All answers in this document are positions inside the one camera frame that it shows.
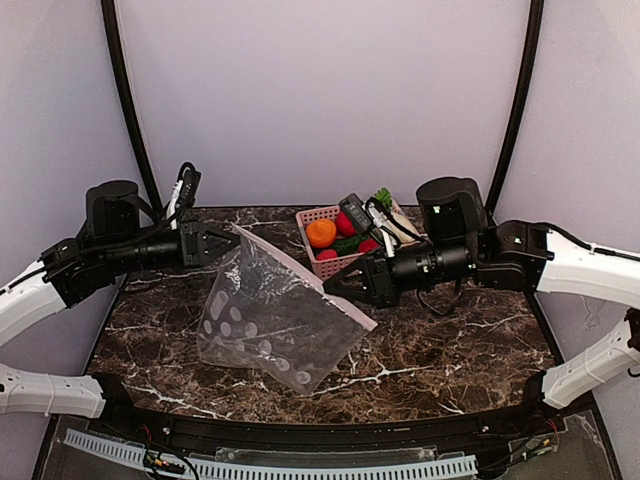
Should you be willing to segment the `white toy radish with leaves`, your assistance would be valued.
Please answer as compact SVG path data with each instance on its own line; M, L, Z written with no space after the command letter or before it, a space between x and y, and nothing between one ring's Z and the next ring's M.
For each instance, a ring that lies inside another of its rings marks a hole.
M422 240L422 236L416 227L401 210L387 188L380 188L374 194L374 197L391 213L394 222L386 220L385 226L397 237L401 245L411 244L416 240Z

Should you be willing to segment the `clear zip top bag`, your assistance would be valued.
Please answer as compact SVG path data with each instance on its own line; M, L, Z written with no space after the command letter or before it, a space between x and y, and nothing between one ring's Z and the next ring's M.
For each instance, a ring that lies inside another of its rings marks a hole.
M201 362L261 370L310 395L377 323L328 295L321 280L254 233L234 226L238 247L218 268L196 345Z

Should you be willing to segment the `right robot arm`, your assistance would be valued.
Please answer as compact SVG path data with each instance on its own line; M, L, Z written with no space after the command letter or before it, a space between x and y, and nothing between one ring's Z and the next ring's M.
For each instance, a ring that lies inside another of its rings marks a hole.
M442 177L416 191L426 234L354 260L324 281L325 293L376 308L405 291L466 279L495 290L562 293L625 305L628 312L594 345L533 375L524 400L563 409L639 363L639 257L579 240L548 223L489 223L477 183Z

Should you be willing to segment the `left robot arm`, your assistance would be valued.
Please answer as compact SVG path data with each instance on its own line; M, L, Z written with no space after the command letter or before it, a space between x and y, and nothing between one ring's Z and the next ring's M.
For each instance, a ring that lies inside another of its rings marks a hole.
M184 221L195 180L179 180L162 219L129 180L89 189L79 233L42 252L1 289L1 342L71 309L122 275L164 268L211 265L239 245L237 235L198 221ZM1 367L1 411L109 417L131 399L112 374L64 376Z

